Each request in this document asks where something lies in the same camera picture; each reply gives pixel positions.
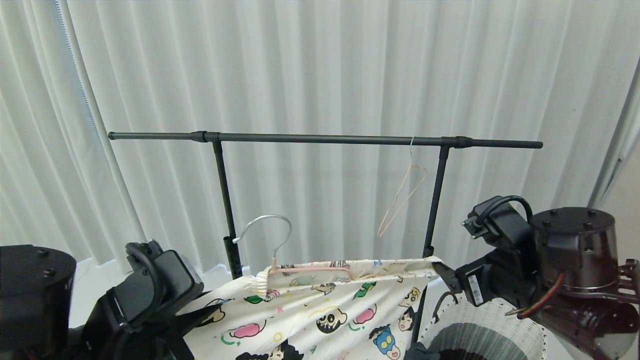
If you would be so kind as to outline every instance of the barcode label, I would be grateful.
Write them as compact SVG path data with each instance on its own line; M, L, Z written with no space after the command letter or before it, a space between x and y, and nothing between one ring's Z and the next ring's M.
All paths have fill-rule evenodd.
M476 305L482 305L484 301L482 299L482 293L480 292L480 285L475 275L469 277L469 285L471 285L471 292L474 294Z

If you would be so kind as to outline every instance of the horizontal metal bar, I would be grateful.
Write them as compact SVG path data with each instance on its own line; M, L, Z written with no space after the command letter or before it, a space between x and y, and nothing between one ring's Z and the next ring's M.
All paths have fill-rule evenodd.
M351 136L351 135L288 135L288 134L239 134L195 131L193 133L109 133L112 140L192 140L197 142L278 142L278 143L341 143L369 145L416 145L464 147L510 147L540 149L542 142L520 140L483 140L466 136L424 138L411 136Z

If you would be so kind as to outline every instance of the black clothes rack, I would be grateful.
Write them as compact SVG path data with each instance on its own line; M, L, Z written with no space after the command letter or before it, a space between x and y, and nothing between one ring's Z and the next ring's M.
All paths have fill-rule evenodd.
M431 246L433 240L433 229L440 203L440 193L442 192L442 181L444 171L449 157L449 150L464 149L466 147L502 147L514 149L540 149L542 142L519 141L519 140L478 140L466 136L443 136L440 138L424 138L411 136L351 136L351 135L286 135L286 134L239 134L239 133L219 133L215 131L195 131L192 133L109 133L111 140L191 140L195 142L210 142L213 144L213 151L216 155L216 165L218 166L218 176L220 177L220 188L222 190L222 201L227 217L229 236L224 237L225 250L234 279L242 276L242 264L237 244L232 240L236 237L236 226L229 195L229 185L227 183L227 172L225 171L225 161L222 151L222 142L279 142L279 143L339 143L339 144L367 144L367 145L414 145L414 146L438 146L440 155L438 157L438 170L436 172L435 187L431 197L431 209L429 210L429 220L427 232L422 248L422 257L433 255L434 248ZM413 325L412 343L418 340L420 332L420 322L424 308L426 291L422 292L420 304Z

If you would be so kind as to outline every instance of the laundry basket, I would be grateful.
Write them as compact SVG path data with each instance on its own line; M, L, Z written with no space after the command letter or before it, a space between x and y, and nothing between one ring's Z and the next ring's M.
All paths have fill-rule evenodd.
M446 297L436 308L421 342L441 358L486 360L544 360L547 335L536 322L504 314L514 307L493 299L474 307L464 297Z

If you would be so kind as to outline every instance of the clothes hanger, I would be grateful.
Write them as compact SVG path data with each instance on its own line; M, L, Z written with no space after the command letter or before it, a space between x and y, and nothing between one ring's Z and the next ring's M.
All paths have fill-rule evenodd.
M398 215L400 210L402 210L404 205L409 201L409 198L413 195L413 193L415 193L415 191L418 190L418 187L420 187L420 185L427 179L427 169L425 169L425 168L423 168L421 166L413 164L413 151L412 151L412 148L413 148L413 139L414 138L415 138L415 136L411 137L411 143L409 143L409 166L406 169L406 173L404 173L404 179L402 180L402 184L400 184L400 188L396 192L396 197L394 198L393 204L391 204L391 206L389 206L389 208L387 209L387 212L385 213L385 216L382 218L382 221L380 222L380 226L378 227L378 237L379 238L381 238L385 234L385 232L387 231L387 229L389 228L391 223L396 218L396 215ZM413 168L417 168L418 171L424 172L424 176L413 187L413 190L409 193L409 195L407 195L407 197L404 199L404 201L402 201L402 204L400 204L400 206L398 207L396 212L393 214L393 216L391 216L391 219L389 220L389 222L385 225L385 220L387 219L387 216L389 215L389 212L391 212L391 209L393 209L396 206L396 203L398 201L398 197L400 196L400 192L404 188L404 183L406 182L406 178L409 177L409 173L411 172L411 169L413 169Z
M268 214L268 215L261 215L251 221L248 222L248 224L246 225L246 227L244 228L244 230L242 231L242 233L240 234L240 236L238 236L237 238L234 238L232 240L232 242L234 244L237 244L238 241L240 241L243 237L244 234L246 234L246 231L249 230L249 228L251 227L251 225L255 224L256 222L262 220L262 219L266 219L266 218L279 218L280 220L284 220L287 222L287 224L289 224L289 232L287 233L287 237L285 238L285 240L280 243L280 245L278 245L274 250L273 250L273 259L271 260L271 268L269 269L269 274L277 274L277 273L295 273L295 272L310 272L310 271L344 271L349 275L349 280L353 280L353 273L351 273L351 270L349 268L346 267L311 267L311 268L278 268L277 265L277 259L276 259L276 255L278 253L278 250L280 250L280 247L282 245L284 245L284 243L286 243L289 240L289 237L291 236L291 231L293 230L293 225L291 225L291 221L289 221L288 218L282 216L282 215L278 215L278 214Z

